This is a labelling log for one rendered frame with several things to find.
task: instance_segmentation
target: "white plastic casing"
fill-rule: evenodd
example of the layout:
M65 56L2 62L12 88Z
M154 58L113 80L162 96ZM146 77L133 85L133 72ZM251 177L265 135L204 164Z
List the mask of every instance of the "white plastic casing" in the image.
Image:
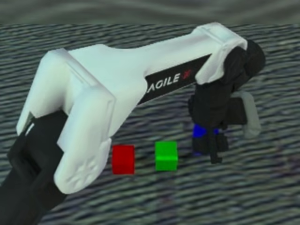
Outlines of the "white plastic casing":
M30 119L59 109L68 115L58 139L64 155L54 175L65 194L78 192L103 171L117 132L147 91L145 77L211 54L196 75L198 84L221 78L228 53L247 41L219 23L192 33L134 48L93 45L49 51L37 69L17 124L20 134Z

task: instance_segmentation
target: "black label panel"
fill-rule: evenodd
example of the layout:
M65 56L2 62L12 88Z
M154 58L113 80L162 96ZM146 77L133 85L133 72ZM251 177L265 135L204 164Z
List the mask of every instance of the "black label panel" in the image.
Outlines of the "black label panel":
M210 56L206 55L146 76L148 88L139 105L195 83L196 74Z

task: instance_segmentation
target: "cube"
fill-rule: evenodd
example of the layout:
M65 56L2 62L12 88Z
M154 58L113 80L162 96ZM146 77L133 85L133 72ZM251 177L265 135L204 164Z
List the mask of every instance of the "cube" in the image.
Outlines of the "cube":
M177 165L177 142L155 142L155 169L157 171L176 171Z
M135 173L135 147L133 145L114 145L112 147L112 173L116 175Z

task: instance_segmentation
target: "red block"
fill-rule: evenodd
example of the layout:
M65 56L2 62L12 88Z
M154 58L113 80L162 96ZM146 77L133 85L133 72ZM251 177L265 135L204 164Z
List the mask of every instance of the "red block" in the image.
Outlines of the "red block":
M133 145L112 147L112 173L118 175L135 173L135 147Z

